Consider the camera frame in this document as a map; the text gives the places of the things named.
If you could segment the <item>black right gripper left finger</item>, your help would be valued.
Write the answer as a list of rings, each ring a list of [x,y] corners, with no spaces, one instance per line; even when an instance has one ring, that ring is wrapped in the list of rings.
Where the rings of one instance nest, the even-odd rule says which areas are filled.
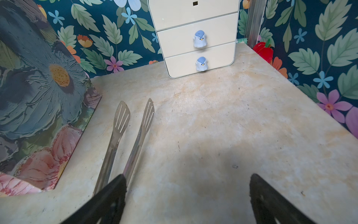
[[[118,224],[125,207],[126,178],[118,175],[64,224]]]

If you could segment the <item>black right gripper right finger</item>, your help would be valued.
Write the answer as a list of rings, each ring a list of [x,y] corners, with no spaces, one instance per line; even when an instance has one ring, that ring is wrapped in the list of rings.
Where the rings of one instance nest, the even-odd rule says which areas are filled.
[[[258,224],[314,224],[258,174],[249,183],[250,202]]]

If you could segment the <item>metal slotted tongs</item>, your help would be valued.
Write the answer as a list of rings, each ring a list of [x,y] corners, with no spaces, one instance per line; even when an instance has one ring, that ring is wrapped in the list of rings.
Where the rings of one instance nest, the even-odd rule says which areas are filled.
[[[123,171],[123,175],[126,178],[126,182],[127,182],[126,185],[129,185],[129,182],[133,175],[145,137],[151,127],[154,114],[155,114],[154,103],[153,100],[149,98],[145,106],[143,118],[141,121],[141,125],[139,128],[136,141],[134,143],[133,149],[131,151],[131,154]],[[94,192],[93,192],[94,195],[99,193],[109,183],[114,159],[117,154],[117,149],[127,127],[129,126],[130,118],[131,118],[131,113],[129,107],[124,101],[121,101],[117,107],[114,116],[110,143],[103,160],[103,164],[98,176],[96,186],[94,188]]]

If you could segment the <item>floral paper bag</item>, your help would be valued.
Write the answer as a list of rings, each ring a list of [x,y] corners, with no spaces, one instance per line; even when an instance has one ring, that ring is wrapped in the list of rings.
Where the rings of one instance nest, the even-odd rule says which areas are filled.
[[[1,197],[53,190],[101,99],[63,21],[1,1]]]

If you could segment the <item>red strawberry toy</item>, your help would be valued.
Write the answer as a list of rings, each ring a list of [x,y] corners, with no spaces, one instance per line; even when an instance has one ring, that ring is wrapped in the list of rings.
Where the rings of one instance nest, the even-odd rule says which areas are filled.
[[[259,42],[253,47],[253,51],[270,63],[273,59],[274,50],[271,48],[270,39],[267,42]]]

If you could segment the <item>lower penguin drawer knob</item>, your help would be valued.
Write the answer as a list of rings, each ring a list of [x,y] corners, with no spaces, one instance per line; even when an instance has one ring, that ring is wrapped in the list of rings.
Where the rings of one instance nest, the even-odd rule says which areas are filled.
[[[208,63],[205,57],[200,57],[196,61],[196,70],[199,72],[208,70]]]

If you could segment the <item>penguin drawer knob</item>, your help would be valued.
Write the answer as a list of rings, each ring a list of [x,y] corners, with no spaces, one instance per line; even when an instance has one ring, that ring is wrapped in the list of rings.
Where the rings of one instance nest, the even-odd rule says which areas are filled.
[[[200,57],[196,61],[196,70],[199,72],[208,70],[208,63],[205,57]]]
[[[203,30],[199,30],[195,33],[193,37],[193,41],[194,41],[194,47],[198,49],[204,48],[208,44],[206,34]]]

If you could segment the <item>upper penguin drawer knob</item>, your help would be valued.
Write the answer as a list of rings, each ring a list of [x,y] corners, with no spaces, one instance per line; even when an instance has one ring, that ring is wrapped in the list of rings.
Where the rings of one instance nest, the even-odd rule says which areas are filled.
[[[193,37],[193,41],[194,41],[194,47],[198,49],[204,48],[208,44],[206,34],[203,30],[199,30],[195,33]]]

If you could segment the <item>white drawer cabinet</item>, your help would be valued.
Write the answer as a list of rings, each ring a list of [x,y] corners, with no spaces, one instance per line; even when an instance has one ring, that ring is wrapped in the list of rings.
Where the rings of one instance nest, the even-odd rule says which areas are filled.
[[[239,0],[150,0],[148,7],[170,78],[234,62]]]

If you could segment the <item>aluminium frame post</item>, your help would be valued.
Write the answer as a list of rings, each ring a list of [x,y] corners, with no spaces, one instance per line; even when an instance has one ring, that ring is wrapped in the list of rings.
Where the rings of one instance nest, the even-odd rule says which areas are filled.
[[[258,42],[266,3],[266,0],[249,1],[249,10],[244,37],[247,38],[247,45],[251,48],[253,48]]]

